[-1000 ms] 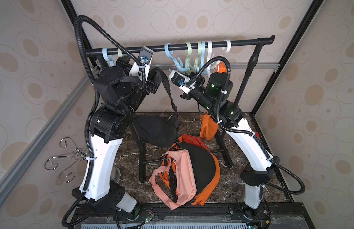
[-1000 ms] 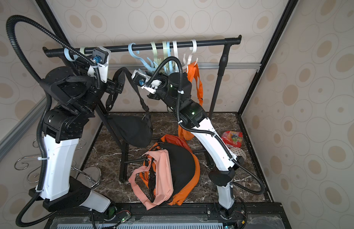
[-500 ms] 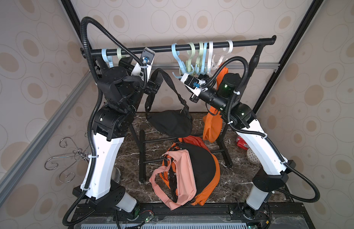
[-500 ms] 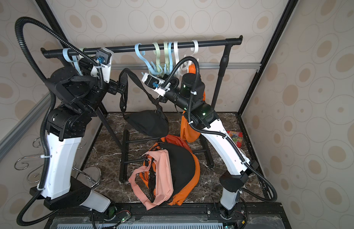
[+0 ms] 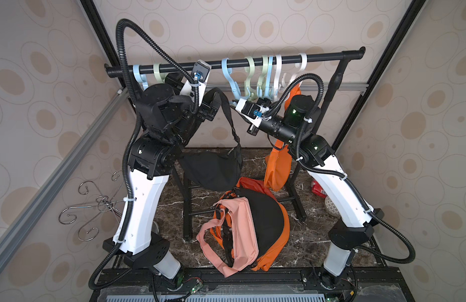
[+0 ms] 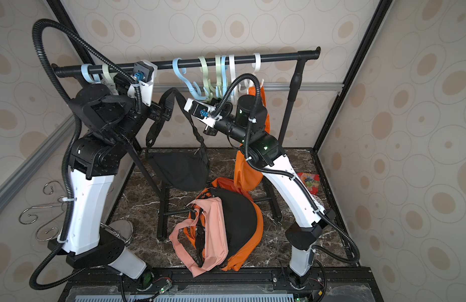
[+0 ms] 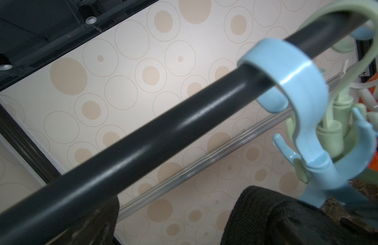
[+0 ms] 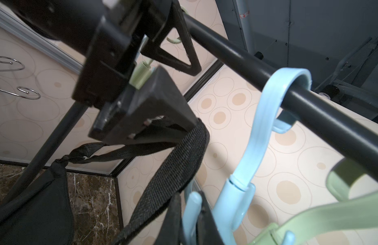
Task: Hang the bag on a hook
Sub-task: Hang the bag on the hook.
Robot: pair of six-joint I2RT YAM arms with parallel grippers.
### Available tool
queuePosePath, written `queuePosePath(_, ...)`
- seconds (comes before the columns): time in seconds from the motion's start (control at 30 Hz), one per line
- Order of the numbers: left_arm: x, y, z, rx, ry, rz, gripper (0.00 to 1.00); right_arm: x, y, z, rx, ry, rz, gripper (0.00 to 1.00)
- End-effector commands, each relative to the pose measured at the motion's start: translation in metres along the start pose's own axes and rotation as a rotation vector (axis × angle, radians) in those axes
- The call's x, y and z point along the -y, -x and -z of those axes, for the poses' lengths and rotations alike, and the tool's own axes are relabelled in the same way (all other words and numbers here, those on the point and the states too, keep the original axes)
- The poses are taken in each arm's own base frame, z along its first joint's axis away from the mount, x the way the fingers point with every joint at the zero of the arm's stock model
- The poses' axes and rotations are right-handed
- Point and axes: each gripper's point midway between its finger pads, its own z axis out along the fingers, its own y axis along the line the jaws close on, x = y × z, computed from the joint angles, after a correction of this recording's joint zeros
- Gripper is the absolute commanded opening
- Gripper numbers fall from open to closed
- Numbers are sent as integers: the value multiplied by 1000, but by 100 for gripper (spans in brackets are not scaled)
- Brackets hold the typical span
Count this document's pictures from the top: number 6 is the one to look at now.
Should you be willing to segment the black sling bag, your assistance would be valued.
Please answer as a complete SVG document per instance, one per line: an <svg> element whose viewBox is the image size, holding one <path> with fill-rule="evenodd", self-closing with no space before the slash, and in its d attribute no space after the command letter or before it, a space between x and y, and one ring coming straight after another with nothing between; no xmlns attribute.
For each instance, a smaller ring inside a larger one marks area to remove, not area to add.
<svg viewBox="0 0 466 302"><path fill-rule="evenodd" d="M150 152L146 151L146 160L160 180L182 191L202 190L210 173L210 161L206 153L204 138L199 134L191 115L184 110L186 98L176 88L167 90L159 101L163 109L173 109L174 104L180 106L186 120L200 147L194 152Z"/></svg>

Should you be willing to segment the orange sling bag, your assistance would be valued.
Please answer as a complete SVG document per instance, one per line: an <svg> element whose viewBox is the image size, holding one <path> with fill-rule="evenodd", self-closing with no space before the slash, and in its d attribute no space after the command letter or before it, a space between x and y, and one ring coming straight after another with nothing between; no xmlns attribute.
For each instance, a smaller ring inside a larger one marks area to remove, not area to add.
<svg viewBox="0 0 466 302"><path fill-rule="evenodd" d="M261 98L263 106L266 108L266 95L264 88L261 88ZM251 87L248 90L248 94L254 96L256 93L255 87ZM265 131L270 132L270 119L267 114L265 121ZM261 172L251 168L246 162L244 155L241 151L237 151L235 159L235 170L234 170L234 186L244 191L252 191L258 187L263 179Z"/></svg>

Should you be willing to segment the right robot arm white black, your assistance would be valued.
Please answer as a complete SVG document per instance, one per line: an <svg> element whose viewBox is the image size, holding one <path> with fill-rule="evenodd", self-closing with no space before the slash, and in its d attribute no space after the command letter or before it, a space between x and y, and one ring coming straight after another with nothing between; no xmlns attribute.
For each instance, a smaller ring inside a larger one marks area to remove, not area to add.
<svg viewBox="0 0 466 302"><path fill-rule="evenodd" d="M289 268L294 277L307 275L313 264L315 242L322 235L327 221L335 217L326 210L303 184L278 140L266 131L268 111L255 97L243 95L232 109L226 104L214 117L219 104L198 104L190 109L206 127L225 134L241 144L240 151L247 164L260 172L276 188L289 206L295 222L286 231L292 246Z"/></svg>

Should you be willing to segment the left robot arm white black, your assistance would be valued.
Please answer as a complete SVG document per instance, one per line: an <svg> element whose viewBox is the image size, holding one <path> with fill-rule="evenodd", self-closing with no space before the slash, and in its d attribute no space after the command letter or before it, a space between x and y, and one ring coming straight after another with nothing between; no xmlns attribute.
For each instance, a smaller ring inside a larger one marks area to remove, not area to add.
<svg viewBox="0 0 466 302"><path fill-rule="evenodd" d="M63 229L67 238L52 240L48 248L66 255L67 263L75 269L109 266L140 288L147 288L153 278L151 269L126 248L125 242L104 230L101 221L122 157L128 154L136 164L140 162L136 135L148 119L168 121L174 99L165 98L151 106L142 104L142 111L137 113L133 98L114 95L104 84L92 84L68 105L89 131L73 142L65 163L64 172L73 194L64 199L73 205Z"/></svg>

